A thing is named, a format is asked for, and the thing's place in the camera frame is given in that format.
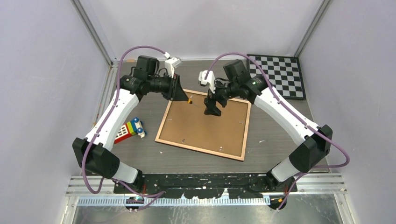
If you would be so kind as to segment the orange handled screwdriver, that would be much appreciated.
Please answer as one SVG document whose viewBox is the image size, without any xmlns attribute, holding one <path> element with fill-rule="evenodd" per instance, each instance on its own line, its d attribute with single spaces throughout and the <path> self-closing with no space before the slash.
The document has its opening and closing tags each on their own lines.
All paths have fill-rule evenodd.
<svg viewBox="0 0 396 224">
<path fill-rule="evenodd" d="M 195 107 L 197 107 L 197 108 L 200 108 L 200 106 L 197 105 L 197 104 L 195 104 L 195 103 L 192 101 L 191 98 L 187 101 L 187 103 L 190 104 L 190 105 L 193 105 L 193 106 L 195 106 Z"/>
</svg>

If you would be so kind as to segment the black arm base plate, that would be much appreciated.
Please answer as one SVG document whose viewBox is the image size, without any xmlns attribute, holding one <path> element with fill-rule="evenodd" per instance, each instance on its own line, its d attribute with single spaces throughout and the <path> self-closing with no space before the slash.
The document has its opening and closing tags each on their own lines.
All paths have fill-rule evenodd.
<svg viewBox="0 0 396 224">
<path fill-rule="evenodd" d="M 143 174 L 134 183 L 121 184 L 114 180 L 115 194 L 153 195 L 160 193 L 161 198 L 179 199 L 218 199 L 227 193 L 230 199 L 260 198 L 264 193 L 285 195 L 292 186 L 294 177 L 283 183 L 271 184 L 265 174 L 260 173 L 180 173 L 180 174 Z"/>
</svg>

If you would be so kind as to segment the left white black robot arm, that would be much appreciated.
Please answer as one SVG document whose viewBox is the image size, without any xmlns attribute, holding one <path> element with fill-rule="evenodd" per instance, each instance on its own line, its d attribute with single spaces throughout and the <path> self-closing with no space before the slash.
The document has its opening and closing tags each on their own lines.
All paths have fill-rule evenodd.
<svg viewBox="0 0 396 224">
<path fill-rule="evenodd" d="M 115 137 L 130 112 L 149 92 L 157 92 L 169 101 L 189 101 L 182 89 L 180 76 L 175 68 L 181 59 L 171 57 L 164 62 L 165 72 L 159 75 L 159 61 L 150 56 L 139 56 L 131 74 L 120 78 L 120 89 L 116 91 L 110 105 L 95 127 L 83 138 L 72 144 L 81 168 L 106 179 L 125 182 L 132 193 L 142 190 L 142 172 L 120 161 L 111 150 Z"/>
</svg>

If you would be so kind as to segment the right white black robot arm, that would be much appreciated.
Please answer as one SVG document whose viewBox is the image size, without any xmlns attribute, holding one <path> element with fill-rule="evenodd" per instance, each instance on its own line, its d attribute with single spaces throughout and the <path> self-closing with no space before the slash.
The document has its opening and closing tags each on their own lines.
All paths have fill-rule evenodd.
<svg viewBox="0 0 396 224">
<path fill-rule="evenodd" d="M 319 126 L 307 119 L 269 85 L 263 75 L 252 77 L 241 60 L 231 61 L 223 69 L 226 79 L 216 78 L 207 70 L 198 76 L 201 86 L 209 86 L 204 114 L 220 116 L 217 103 L 225 107 L 229 99 L 240 97 L 270 115 L 297 145 L 286 159 L 266 173 L 263 179 L 266 187 L 279 191 L 285 181 L 298 173 L 307 173 L 329 154 L 332 129 L 328 125 Z"/>
</svg>

